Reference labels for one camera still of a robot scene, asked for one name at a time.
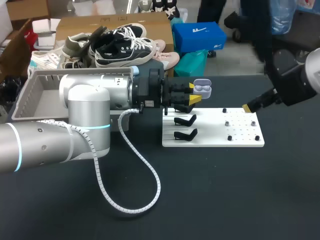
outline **black tabletop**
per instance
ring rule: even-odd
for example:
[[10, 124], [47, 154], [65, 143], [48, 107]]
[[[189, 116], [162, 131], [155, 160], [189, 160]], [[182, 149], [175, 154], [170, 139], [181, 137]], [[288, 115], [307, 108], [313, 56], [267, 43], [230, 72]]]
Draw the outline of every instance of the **black tabletop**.
[[[198, 107], [241, 107], [271, 87], [264, 76], [210, 79], [212, 96]], [[315, 97], [261, 110], [262, 148], [164, 148], [162, 111], [147, 109], [130, 117], [127, 135], [161, 180], [150, 211], [114, 210], [92, 160], [32, 168], [0, 175], [0, 239], [319, 239], [319, 105]], [[119, 133], [99, 162], [118, 204], [140, 208], [154, 197], [152, 173]]]

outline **black pants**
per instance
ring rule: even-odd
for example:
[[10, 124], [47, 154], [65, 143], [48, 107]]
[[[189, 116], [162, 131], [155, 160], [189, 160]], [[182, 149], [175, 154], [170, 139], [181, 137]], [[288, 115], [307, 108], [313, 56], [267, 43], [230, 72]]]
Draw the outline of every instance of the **black pants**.
[[227, 0], [201, 0], [197, 22], [216, 22], [218, 24], [226, 1]]
[[[219, 23], [227, 0], [201, 0], [198, 23]], [[272, 34], [269, 0], [241, 0], [242, 17], [239, 30], [245, 40], [252, 42], [259, 59], [270, 61]]]

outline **cardboard box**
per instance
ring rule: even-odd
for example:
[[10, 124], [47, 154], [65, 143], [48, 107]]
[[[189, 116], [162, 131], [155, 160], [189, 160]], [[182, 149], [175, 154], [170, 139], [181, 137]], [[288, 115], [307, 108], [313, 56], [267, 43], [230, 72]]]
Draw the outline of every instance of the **cardboard box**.
[[31, 25], [31, 19], [29, 19], [19, 30], [14, 29], [7, 37], [11, 41], [0, 56], [0, 83], [7, 75], [26, 75], [31, 52], [24, 33], [31, 28]]
[[[93, 33], [100, 26], [113, 30], [131, 23], [142, 24], [146, 29], [147, 38], [164, 40], [166, 43], [165, 53], [174, 51], [171, 25], [165, 12], [64, 17], [56, 28], [55, 40], [66, 40], [68, 36], [79, 33]], [[173, 77], [173, 69], [169, 71], [168, 75]]]
[[32, 20], [50, 17], [47, 0], [16, 0], [7, 2], [6, 7], [13, 31], [6, 38], [11, 41], [0, 56], [0, 83], [7, 75], [27, 75], [31, 51], [25, 32], [32, 29]]
[[227, 35], [215, 22], [177, 23], [172, 31], [180, 53], [221, 50], [227, 40]]
[[6, 7], [11, 21], [49, 18], [47, 0], [12, 1], [7, 2]]

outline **shoe pile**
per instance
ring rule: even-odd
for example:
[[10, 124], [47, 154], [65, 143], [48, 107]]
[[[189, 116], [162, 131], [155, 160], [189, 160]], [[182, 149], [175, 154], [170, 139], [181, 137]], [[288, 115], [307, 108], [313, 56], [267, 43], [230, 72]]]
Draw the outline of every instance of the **shoe pile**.
[[28, 68], [35, 69], [120, 68], [144, 64], [152, 58], [163, 63], [164, 70], [180, 60], [175, 52], [163, 53], [166, 43], [146, 38], [146, 28], [139, 23], [120, 26], [111, 31], [69, 36], [64, 46], [49, 52], [33, 51]]
[[85, 60], [80, 56], [81, 49], [89, 42], [91, 33], [79, 33], [75, 36], [69, 36], [64, 46], [54, 50], [33, 51], [28, 67], [28, 76], [34, 70], [57, 69], [59, 64], [62, 69], [86, 68]]
[[177, 0], [140, 0], [138, 3], [138, 12], [165, 12], [169, 20], [180, 17]]

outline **pink shoe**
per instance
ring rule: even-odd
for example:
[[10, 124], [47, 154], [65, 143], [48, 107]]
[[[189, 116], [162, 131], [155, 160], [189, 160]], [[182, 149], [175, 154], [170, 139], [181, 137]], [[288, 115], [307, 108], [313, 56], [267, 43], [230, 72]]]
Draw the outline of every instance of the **pink shoe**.
[[162, 53], [166, 48], [166, 42], [163, 40], [160, 40], [160, 39], [155, 40], [154, 42], [156, 45], [156, 50], [159, 51], [160, 53]]
[[159, 52], [156, 51], [153, 59], [163, 63], [164, 70], [169, 70], [178, 64], [180, 56], [176, 52]]

